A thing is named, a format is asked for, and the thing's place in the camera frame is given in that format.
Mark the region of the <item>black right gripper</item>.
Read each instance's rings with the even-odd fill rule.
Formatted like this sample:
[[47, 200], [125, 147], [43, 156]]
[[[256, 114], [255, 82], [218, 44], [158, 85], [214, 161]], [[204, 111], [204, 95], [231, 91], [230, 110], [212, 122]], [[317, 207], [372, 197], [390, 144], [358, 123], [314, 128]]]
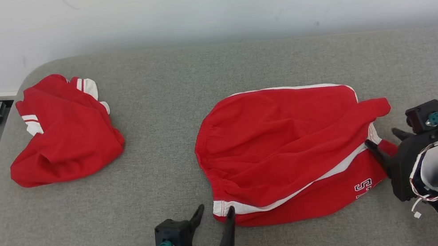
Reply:
[[410, 175], [417, 162], [418, 155], [432, 143], [438, 142], [438, 129], [421, 134], [414, 134], [392, 128], [392, 134], [401, 141], [394, 157], [388, 153], [387, 141], [381, 140], [378, 144], [370, 139], [365, 140], [365, 146], [377, 163], [391, 179], [394, 195], [406, 202], [415, 198], [410, 185]]

